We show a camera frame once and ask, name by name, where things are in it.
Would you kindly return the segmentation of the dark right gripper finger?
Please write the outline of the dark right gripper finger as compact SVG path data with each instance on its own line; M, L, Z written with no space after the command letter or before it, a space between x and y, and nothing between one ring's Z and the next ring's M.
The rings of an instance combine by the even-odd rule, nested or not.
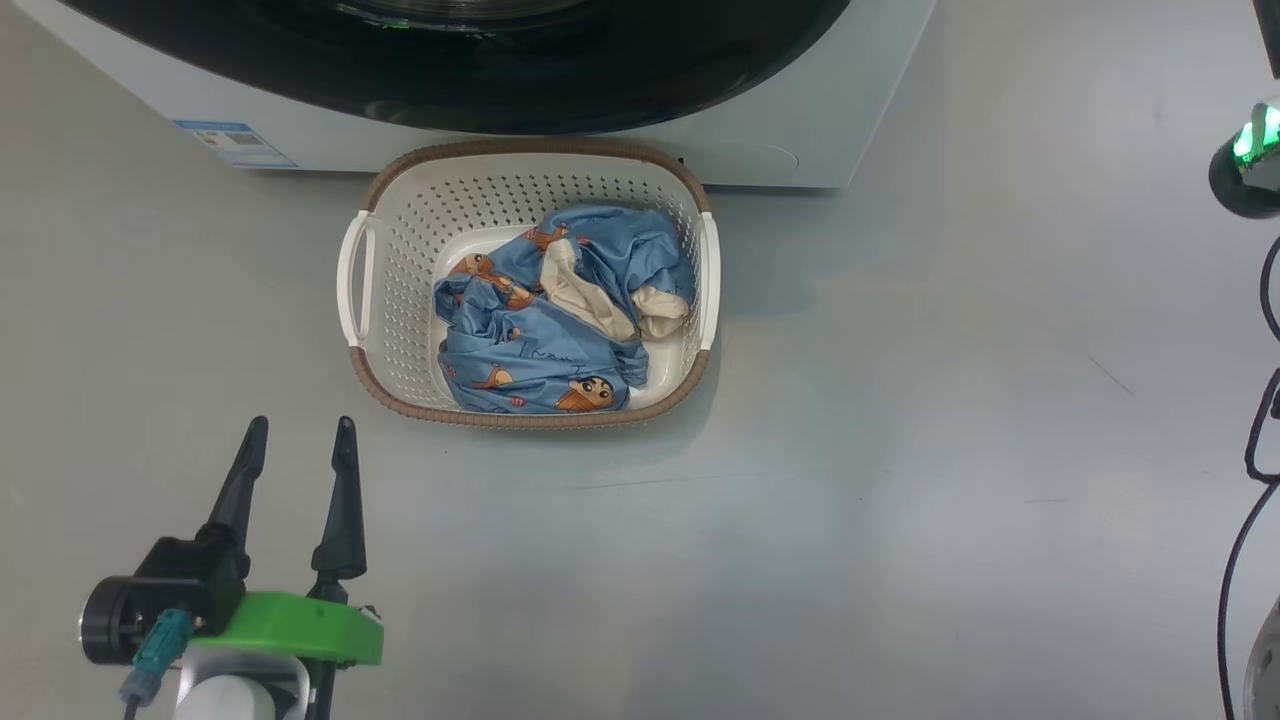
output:
M1254 17L1263 41L1268 69L1275 79L1280 78L1280 3L1279 0L1254 0Z

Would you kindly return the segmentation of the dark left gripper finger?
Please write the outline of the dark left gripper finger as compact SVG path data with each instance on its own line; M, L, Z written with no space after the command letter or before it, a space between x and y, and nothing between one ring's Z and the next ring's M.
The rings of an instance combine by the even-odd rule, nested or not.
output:
M246 539L255 483L265 465L268 433L266 416L255 416L250 421L212 511L198 530L200 541L225 547L239 579L250 574Z
M335 480L323 538L311 557L311 569L316 573L311 597L346 603L349 596L342 583L364 577L369 569L358 439L349 416L338 421L332 469Z

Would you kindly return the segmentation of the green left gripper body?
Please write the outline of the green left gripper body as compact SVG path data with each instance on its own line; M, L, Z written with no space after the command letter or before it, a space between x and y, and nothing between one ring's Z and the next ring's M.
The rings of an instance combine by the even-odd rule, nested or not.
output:
M333 662L380 666L385 628L369 607L287 592L251 592L223 633L197 635L192 648L243 650Z

